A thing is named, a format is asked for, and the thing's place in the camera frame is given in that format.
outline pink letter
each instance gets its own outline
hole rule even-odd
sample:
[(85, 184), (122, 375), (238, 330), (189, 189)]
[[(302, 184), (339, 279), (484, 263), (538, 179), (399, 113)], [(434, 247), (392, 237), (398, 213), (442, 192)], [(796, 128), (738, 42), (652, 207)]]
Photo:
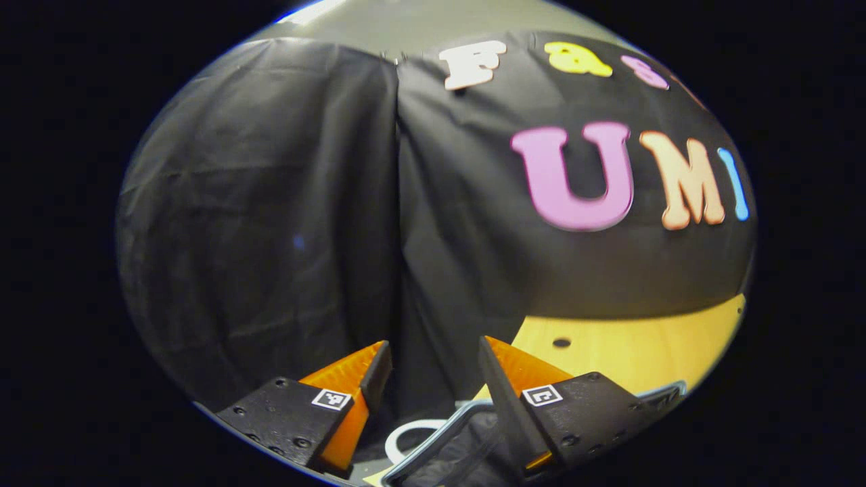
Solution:
[(511, 148), (523, 156), (529, 193), (535, 210), (551, 225), (568, 231), (598, 231), (625, 218), (634, 197), (629, 154), (625, 141), (629, 128), (616, 122), (593, 122), (584, 127), (584, 139), (598, 146), (607, 191), (601, 198), (574, 196), (568, 187), (561, 147), (568, 134), (559, 127), (518, 132)]

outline yellow letter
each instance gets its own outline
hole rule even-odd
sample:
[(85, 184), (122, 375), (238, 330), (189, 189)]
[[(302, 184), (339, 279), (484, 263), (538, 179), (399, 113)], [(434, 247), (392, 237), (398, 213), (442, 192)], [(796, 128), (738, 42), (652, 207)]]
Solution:
[(505, 53), (499, 41), (478, 42), (445, 49), (439, 60), (448, 63), (451, 76), (445, 78), (445, 89), (455, 90), (486, 83), (493, 79), (493, 69), (499, 67), (499, 56)]
[(720, 224), (725, 219), (725, 208), (721, 205), (707, 149), (701, 142), (695, 139), (686, 142), (688, 161), (664, 133), (641, 133), (641, 145), (656, 157), (658, 171), (662, 174), (664, 193), (668, 199), (668, 208), (662, 214), (664, 228), (681, 230), (688, 225), (688, 210), (682, 200), (683, 195), (695, 223), (701, 222), (701, 213), (708, 224)]
[(589, 49), (570, 42), (548, 42), (544, 52), (550, 54), (550, 65), (566, 73), (589, 73), (607, 78), (613, 74), (613, 68), (601, 62), (598, 56)]

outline bolt hole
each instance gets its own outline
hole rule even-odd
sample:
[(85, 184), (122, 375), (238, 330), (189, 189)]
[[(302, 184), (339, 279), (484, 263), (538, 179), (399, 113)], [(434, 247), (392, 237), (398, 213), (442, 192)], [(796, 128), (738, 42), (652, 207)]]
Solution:
[(578, 442), (580, 442), (580, 436), (567, 435), (564, 438), (562, 438), (562, 445), (563, 446), (574, 446)]

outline purple letter u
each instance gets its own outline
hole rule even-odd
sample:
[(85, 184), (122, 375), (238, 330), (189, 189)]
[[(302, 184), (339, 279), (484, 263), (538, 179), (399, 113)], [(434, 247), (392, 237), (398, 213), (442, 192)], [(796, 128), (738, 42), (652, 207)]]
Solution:
[(561, 151), (568, 134), (562, 128), (531, 128), (511, 139), (511, 148), (523, 156), (527, 167), (535, 210), (549, 224), (568, 231), (598, 231), (618, 224), (634, 198), (631, 164), (625, 151), (629, 128), (616, 122), (593, 122), (584, 127), (583, 135), (601, 154), (607, 181), (601, 198), (578, 198), (568, 187)]

